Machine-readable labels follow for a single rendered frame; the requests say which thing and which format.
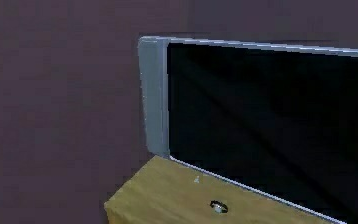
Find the yellow wooden stand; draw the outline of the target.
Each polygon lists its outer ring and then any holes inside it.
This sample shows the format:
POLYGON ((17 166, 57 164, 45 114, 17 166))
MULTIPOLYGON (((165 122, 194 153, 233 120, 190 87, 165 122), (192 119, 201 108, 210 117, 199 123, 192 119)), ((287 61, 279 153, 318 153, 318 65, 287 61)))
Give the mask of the yellow wooden stand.
POLYGON ((340 224, 199 168, 155 156, 104 204, 109 224, 340 224), (200 183, 194 183, 199 176, 200 183), (210 202, 228 207, 216 213, 210 202))

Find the grey framed television set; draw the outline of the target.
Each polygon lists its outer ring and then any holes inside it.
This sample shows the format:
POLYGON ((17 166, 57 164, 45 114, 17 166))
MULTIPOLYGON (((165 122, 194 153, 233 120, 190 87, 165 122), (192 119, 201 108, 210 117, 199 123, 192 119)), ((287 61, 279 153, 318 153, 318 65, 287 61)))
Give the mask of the grey framed television set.
POLYGON ((358 49, 144 36, 148 150, 358 224, 358 49))

